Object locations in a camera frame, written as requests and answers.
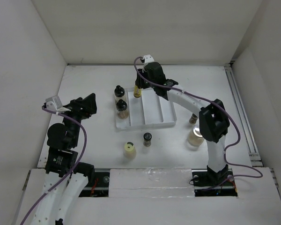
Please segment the yellow sauce bottle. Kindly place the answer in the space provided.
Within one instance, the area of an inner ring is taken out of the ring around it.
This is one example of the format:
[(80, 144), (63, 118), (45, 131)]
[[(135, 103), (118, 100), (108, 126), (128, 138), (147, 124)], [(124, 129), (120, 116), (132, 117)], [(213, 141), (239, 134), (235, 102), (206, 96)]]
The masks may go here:
[(142, 93), (142, 90), (137, 85), (135, 85), (134, 86), (134, 91), (133, 91), (133, 96), (135, 98), (140, 98), (141, 97), (141, 93)]

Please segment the black cap brown bottle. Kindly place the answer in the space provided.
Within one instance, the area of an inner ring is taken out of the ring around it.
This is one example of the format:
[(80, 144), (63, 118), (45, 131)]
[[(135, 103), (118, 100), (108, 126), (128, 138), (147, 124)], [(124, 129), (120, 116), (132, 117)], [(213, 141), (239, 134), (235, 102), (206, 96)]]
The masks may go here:
[(116, 103), (116, 109), (117, 109), (117, 116), (120, 119), (126, 119), (129, 116), (128, 106), (124, 100), (120, 99)]

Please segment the black cap cream bottle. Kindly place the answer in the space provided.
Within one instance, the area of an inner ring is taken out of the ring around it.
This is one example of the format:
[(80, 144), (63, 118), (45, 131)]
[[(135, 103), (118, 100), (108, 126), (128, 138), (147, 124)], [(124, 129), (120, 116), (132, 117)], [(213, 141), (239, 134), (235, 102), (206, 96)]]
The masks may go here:
[(117, 103), (119, 100), (123, 100), (126, 102), (126, 93), (125, 89), (121, 87), (120, 85), (117, 85), (114, 90), (114, 96), (115, 96), (115, 103)]

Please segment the small brown spice jar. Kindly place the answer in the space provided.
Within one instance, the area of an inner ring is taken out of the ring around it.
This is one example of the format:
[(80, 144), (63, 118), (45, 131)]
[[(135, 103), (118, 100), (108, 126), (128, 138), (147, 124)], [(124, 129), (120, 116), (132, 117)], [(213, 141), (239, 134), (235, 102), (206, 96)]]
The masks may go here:
[(198, 117), (193, 113), (189, 119), (190, 124), (196, 124)]

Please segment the yellow cap powder bottle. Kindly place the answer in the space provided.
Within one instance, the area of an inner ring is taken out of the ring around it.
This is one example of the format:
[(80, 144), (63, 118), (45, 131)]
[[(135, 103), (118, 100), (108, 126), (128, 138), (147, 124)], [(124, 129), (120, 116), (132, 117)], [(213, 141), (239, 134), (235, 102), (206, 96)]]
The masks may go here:
[(129, 158), (129, 159), (133, 159), (136, 156), (136, 148), (134, 143), (132, 142), (127, 142), (124, 145), (124, 155), (125, 157)]

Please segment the black cap spice jar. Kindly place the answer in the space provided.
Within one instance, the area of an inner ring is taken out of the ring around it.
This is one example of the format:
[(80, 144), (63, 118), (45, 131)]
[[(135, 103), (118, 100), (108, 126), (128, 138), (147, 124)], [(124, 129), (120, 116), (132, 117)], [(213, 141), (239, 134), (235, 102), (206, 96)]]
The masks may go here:
[(145, 147), (149, 147), (151, 145), (152, 135), (151, 133), (147, 132), (143, 135), (143, 145)]

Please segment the large clear glass jar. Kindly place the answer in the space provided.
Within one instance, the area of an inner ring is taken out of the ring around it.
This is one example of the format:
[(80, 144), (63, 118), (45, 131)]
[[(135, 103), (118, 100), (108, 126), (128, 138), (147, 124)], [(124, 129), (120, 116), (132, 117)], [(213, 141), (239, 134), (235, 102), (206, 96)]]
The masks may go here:
[(194, 147), (199, 147), (204, 142), (204, 137), (200, 133), (200, 126), (195, 125), (192, 127), (188, 137), (187, 141), (190, 145)]

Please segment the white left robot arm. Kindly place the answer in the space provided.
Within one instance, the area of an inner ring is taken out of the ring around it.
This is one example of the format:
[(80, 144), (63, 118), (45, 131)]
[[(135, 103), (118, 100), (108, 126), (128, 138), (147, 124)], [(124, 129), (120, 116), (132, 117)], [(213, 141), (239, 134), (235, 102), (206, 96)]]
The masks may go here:
[(24, 216), (33, 225), (64, 225), (81, 191), (95, 181), (94, 166), (81, 161), (87, 147), (82, 120), (97, 113), (96, 95), (79, 97), (63, 105), (59, 96), (46, 99), (42, 110), (63, 118), (48, 128), (49, 147), (41, 196)]

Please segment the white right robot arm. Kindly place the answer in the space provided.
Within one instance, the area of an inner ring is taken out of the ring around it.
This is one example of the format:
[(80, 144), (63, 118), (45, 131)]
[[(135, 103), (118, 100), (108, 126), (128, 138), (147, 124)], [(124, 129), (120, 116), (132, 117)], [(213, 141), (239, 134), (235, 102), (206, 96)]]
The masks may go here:
[(137, 73), (135, 84), (139, 89), (152, 88), (157, 96), (197, 116), (200, 133), (207, 142), (207, 179), (211, 183), (210, 187), (224, 183), (228, 177), (225, 139), (232, 119), (225, 111), (223, 102), (219, 99), (211, 101), (185, 91), (178, 82), (165, 77), (158, 62), (145, 63), (142, 68), (134, 65), (134, 68)]

